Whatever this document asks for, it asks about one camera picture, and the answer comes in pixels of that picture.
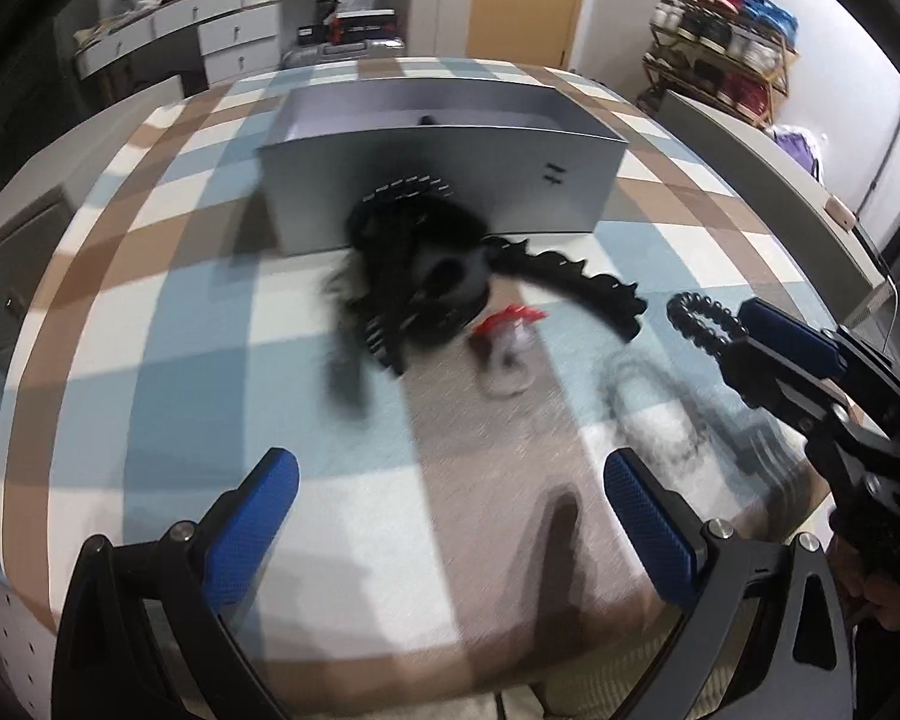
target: purple bag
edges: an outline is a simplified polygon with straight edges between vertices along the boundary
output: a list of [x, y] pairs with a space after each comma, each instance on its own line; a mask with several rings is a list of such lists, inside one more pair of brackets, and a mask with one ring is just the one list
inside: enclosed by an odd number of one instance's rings
[[796, 159], [797, 163], [814, 177], [814, 180], [820, 180], [820, 163], [813, 156], [813, 151], [810, 151], [810, 145], [806, 138], [797, 132], [775, 132], [773, 139], [783, 151]]

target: shoe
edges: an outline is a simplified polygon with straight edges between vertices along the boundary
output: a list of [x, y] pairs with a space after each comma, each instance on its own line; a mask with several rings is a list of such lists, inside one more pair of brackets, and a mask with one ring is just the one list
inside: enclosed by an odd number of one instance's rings
[[707, 93], [715, 95], [717, 90], [724, 85], [726, 73], [716, 65], [711, 65], [703, 59], [698, 59], [693, 64], [693, 75], [696, 77], [698, 84], [700, 84]]
[[782, 34], [789, 49], [797, 45], [797, 19], [782, 8], [770, 4], [757, 15], [756, 22]]
[[753, 79], [740, 79], [740, 98], [737, 100], [737, 110], [760, 121], [770, 107], [770, 98], [767, 87]]
[[725, 22], [716, 16], [703, 19], [700, 31], [700, 45], [706, 46], [711, 52], [727, 53], [727, 46], [733, 37], [733, 28], [729, 22]]
[[683, 12], [683, 8], [678, 5], [671, 5], [670, 12], [667, 14], [667, 23], [663, 25], [663, 28], [668, 32], [676, 32], [680, 22], [683, 20]]
[[683, 52], [672, 49], [669, 46], [653, 46], [643, 58], [655, 65], [672, 71], [679, 76], [688, 76], [690, 71], [690, 60], [686, 58]]
[[667, 23], [667, 16], [670, 15], [670, 6], [659, 2], [650, 14], [650, 25], [663, 29]]
[[749, 47], [751, 39], [746, 37], [742, 32], [735, 32], [730, 37], [730, 45], [727, 46], [727, 56], [730, 59], [736, 59], [738, 62], [743, 61], [744, 52]]
[[727, 73], [724, 76], [724, 82], [717, 90], [717, 100], [731, 108], [737, 107], [737, 100], [740, 98], [740, 80], [743, 76], [739, 73]]
[[713, 2], [717, 8], [722, 10], [727, 10], [730, 14], [736, 16], [740, 12], [740, 8], [743, 7], [742, 0], [710, 0]]
[[751, 40], [740, 57], [740, 61], [761, 76], [769, 76], [780, 65], [780, 51]]
[[700, 37], [702, 29], [703, 24], [701, 23], [701, 17], [692, 11], [687, 11], [683, 14], [683, 18], [680, 20], [680, 24], [677, 27], [677, 35], [684, 40], [696, 42], [698, 37]]

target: blue gripper pad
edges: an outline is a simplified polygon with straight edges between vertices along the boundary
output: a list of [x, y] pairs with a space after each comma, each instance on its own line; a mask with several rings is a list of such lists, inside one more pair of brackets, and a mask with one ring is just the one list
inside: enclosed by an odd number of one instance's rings
[[300, 468], [285, 449], [271, 449], [260, 461], [269, 468], [243, 495], [220, 533], [207, 548], [203, 562], [203, 597], [218, 613], [228, 604], [238, 603], [247, 593], [253, 575], [274, 541], [290, 505], [300, 488]]
[[656, 499], [618, 450], [604, 466], [604, 492], [624, 526], [656, 593], [683, 610], [697, 600], [696, 559], [689, 545]]
[[840, 381], [847, 363], [837, 344], [760, 298], [745, 300], [737, 319], [746, 333], [811, 376]]

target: black cable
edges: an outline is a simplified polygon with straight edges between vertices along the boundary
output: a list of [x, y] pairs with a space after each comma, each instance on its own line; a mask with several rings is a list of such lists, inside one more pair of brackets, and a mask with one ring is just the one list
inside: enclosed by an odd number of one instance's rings
[[[709, 319], [728, 338], [717, 335], [697, 317]], [[714, 358], [720, 356], [727, 343], [746, 335], [744, 326], [730, 309], [700, 293], [680, 293], [670, 298], [667, 302], [667, 319], [684, 338], [693, 341], [694, 346]]]

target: white desk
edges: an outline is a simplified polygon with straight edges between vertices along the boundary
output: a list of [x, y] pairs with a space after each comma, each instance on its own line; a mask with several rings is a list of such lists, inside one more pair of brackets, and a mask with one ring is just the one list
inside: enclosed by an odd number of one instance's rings
[[192, 26], [211, 86], [273, 70], [280, 63], [278, 1], [174, 0], [77, 52], [77, 74], [85, 79], [147, 43]]

